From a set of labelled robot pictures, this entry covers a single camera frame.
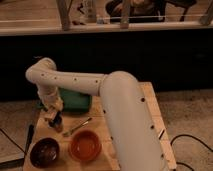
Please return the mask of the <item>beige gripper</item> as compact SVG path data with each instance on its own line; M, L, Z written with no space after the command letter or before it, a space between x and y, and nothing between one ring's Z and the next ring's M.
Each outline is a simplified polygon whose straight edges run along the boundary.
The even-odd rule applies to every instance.
M45 106L44 110L44 119L48 122L55 123L63 110L63 104L59 102L55 104L49 104Z

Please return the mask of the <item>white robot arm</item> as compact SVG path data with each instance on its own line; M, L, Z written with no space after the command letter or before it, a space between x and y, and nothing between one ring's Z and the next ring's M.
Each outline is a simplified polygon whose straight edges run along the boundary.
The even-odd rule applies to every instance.
M46 107L62 108L64 88L100 98L121 171L169 171L168 162L138 80L128 72L61 72L43 58L26 70Z

